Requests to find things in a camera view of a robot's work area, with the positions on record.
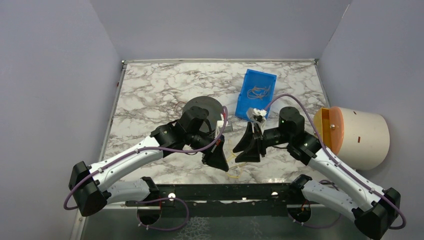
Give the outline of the grey perforated cable spool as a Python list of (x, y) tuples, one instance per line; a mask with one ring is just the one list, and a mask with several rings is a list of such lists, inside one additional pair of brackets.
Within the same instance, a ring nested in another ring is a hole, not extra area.
[(197, 96), (189, 100), (184, 107), (182, 108), (182, 112), (186, 112), (191, 107), (197, 106), (202, 109), (206, 109), (208, 111), (207, 120), (209, 120), (211, 126), (214, 128), (216, 126), (217, 121), (221, 121), (221, 114), (223, 111), (222, 104), (213, 97), (210, 96)]

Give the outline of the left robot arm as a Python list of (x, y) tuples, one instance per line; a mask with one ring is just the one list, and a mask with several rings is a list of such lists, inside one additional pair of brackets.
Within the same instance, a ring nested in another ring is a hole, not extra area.
[(150, 179), (142, 177), (132, 182), (121, 178), (149, 163), (173, 153), (202, 153), (202, 163), (227, 172), (229, 166), (224, 155), (223, 135), (228, 123), (228, 109), (222, 106), (218, 114), (221, 123), (215, 130), (201, 131), (207, 122), (207, 109), (192, 106), (179, 119), (158, 126), (149, 136), (129, 149), (91, 165), (84, 161), (75, 164), (69, 180), (69, 194), (63, 208), (78, 209), (82, 216), (91, 216), (106, 205), (125, 201), (144, 201), (154, 194)]

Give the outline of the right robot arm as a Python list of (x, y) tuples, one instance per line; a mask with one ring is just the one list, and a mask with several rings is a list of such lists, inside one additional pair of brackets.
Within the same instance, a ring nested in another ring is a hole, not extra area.
[(286, 150), (296, 160), (319, 171), (340, 190), (323, 186), (307, 175), (300, 175), (290, 184), (304, 199), (320, 203), (342, 214), (372, 240), (380, 240), (399, 216), (400, 193), (382, 187), (354, 171), (321, 140), (305, 131), (305, 118), (295, 107), (279, 111), (278, 127), (263, 129), (266, 110), (249, 108), (246, 131), (233, 152), (237, 163), (258, 163), (267, 148), (286, 144)]

